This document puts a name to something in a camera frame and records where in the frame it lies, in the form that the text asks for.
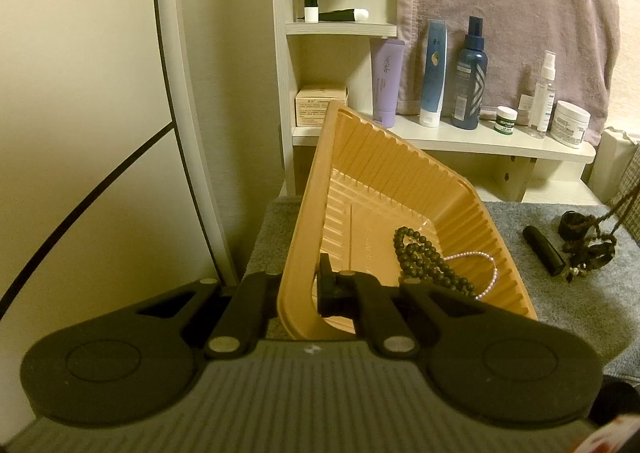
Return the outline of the clear spray bottle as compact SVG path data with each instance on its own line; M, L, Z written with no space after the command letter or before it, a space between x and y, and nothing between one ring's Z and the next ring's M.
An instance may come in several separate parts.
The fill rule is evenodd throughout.
M550 50L544 53L540 74L534 88L532 107L529 110L528 128L544 134L549 125L555 100L555 57Z

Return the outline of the black cylindrical tube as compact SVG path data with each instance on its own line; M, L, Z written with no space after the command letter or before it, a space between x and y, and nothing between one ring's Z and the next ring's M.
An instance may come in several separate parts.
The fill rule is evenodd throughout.
M565 268L565 261L551 242L534 226L526 226L522 231L523 237L532 251L536 254L544 269L556 277Z

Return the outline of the black wrist watch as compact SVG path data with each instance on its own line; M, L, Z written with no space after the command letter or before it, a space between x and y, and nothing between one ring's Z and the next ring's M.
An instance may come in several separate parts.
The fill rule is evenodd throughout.
M559 236L566 242L575 242L578 239L583 239L596 220L596 216L567 210L560 218Z

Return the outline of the dark blue spray bottle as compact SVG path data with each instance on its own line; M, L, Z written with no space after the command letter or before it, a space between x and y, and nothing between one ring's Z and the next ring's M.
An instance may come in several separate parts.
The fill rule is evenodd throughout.
M456 64L451 123L465 130L477 127L486 88L488 57L484 51L483 24L482 18L469 18L468 32Z

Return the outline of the white cream jar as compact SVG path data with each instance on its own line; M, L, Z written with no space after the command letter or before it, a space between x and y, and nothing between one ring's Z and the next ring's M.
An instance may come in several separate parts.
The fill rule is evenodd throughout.
M590 114L575 104L559 100L555 104L550 134L564 146L578 149L584 141Z

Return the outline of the white bed headboard cushion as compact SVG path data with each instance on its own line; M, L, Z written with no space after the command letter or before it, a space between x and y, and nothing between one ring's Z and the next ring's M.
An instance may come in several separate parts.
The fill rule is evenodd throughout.
M620 186L624 171L636 153L639 138L622 129L608 127L602 132L596 158L591 167L587 186L605 203L612 199Z

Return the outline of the blue white cream tube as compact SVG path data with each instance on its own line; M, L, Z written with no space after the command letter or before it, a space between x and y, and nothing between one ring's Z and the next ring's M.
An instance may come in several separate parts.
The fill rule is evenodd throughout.
M446 86L448 56L446 23L439 20L428 22L426 41L420 124L427 128L437 128L444 105Z

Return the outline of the grey fluffy towel mat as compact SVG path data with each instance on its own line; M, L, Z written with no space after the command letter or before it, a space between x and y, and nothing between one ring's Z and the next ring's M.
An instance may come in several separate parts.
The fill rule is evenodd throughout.
M538 319L567 329L597 350L604 372L639 384L639 245L620 227L610 263L568 282L550 277L525 243L522 230L534 226L554 246L562 244L556 226L567 210L603 215L603 205L487 202L488 213L520 271Z

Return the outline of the mauve hanging towel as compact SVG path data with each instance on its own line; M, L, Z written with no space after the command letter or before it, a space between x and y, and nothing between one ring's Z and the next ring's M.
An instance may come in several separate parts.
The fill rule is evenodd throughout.
M442 112L452 112L456 61L472 17L484 22L484 108L517 106L521 94L534 88L544 53L552 51L556 94L589 113L585 139L599 144L620 52L618 0L397 0L398 36L406 45L398 113L420 111L431 20L447 25L449 84Z

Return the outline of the grey tweed pillow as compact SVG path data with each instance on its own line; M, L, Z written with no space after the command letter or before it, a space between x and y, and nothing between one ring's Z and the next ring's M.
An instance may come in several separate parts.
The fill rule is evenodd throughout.
M622 199L626 202L616 210L616 217L623 218L622 225L636 242L639 242L639 195L632 192L639 187L640 176L640 149L636 147L634 155L626 166L617 191L608 201L608 205L615 207Z

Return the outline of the small green white jar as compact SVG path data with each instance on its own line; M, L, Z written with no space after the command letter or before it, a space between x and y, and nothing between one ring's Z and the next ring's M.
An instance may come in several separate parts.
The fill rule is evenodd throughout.
M518 111L509 106L498 106L494 129L501 135L510 136L514 132L515 122L518 119Z

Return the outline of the cream corner shelf unit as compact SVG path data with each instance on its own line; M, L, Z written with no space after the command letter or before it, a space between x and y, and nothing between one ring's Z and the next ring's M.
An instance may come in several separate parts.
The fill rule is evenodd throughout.
M589 144L572 149L541 132L516 128L505 136L488 122L464 130L442 120L442 52L427 111L398 114L405 46L397 39L396 8L397 0L272 0L283 193L303 192L329 90L343 88L344 106L441 158L485 201L597 204L582 181L596 156Z

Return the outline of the small cardboard box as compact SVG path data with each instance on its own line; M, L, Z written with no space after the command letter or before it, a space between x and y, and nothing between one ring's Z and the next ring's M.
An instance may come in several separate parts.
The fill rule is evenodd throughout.
M295 97L295 124L297 127L320 127L331 102L348 104L345 85L306 85Z

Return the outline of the lilac cosmetic tube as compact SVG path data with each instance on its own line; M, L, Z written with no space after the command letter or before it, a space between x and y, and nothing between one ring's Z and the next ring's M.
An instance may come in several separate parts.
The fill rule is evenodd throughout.
M372 118L384 128L395 124L405 43L394 38L371 38Z

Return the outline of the orange plastic tray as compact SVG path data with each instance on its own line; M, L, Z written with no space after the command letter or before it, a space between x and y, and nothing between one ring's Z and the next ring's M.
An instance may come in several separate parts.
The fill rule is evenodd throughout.
M336 271L395 286L397 228L410 227L454 259L485 303L535 319L532 301L485 204L468 180L340 103L326 112L300 205L277 308L295 339L349 339L352 323L321 317L316 271L328 254Z

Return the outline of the black white lying tube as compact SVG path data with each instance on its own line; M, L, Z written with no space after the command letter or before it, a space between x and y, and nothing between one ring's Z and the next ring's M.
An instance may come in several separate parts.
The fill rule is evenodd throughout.
M369 11L367 9L340 9L320 12L317 8L306 8L302 19L306 23L318 22L367 22Z

